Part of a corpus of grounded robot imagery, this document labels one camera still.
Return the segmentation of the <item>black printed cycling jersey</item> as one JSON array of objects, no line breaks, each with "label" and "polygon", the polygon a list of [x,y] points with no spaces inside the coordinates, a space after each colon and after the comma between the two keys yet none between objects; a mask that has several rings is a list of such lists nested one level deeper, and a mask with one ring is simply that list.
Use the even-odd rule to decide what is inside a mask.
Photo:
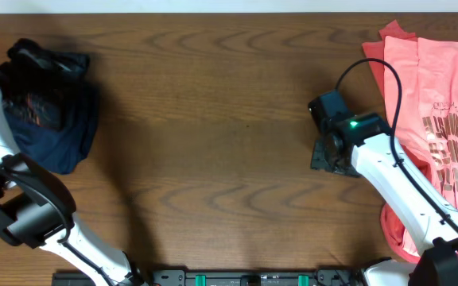
[{"label": "black printed cycling jersey", "polygon": [[0,65],[6,77],[3,106],[23,122],[59,131],[83,86],[90,56],[57,52],[22,38]]}]

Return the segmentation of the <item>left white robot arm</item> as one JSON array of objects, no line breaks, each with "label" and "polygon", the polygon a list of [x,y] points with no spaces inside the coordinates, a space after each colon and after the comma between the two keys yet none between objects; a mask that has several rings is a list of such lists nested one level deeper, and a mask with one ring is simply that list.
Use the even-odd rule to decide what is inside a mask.
[{"label": "left white robot arm", "polygon": [[99,94],[85,80],[88,55],[21,39],[0,65],[0,238],[62,257],[97,285],[142,285],[125,252],[80,219],[60,181],[85,159]]}]

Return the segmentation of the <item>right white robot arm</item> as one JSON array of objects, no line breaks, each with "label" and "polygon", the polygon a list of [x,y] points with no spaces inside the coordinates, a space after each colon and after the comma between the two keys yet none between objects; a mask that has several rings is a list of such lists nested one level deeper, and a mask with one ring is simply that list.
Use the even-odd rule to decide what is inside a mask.
[{"label": "right white robot arm", "polygon": [[357,285],[458,285],[458,210],[438,193],[377,114],[355,115],[338,91],[308,104],[320,132],[311,167],[363,177],[409,232],[417,263],[386,259],[360,269]]}]

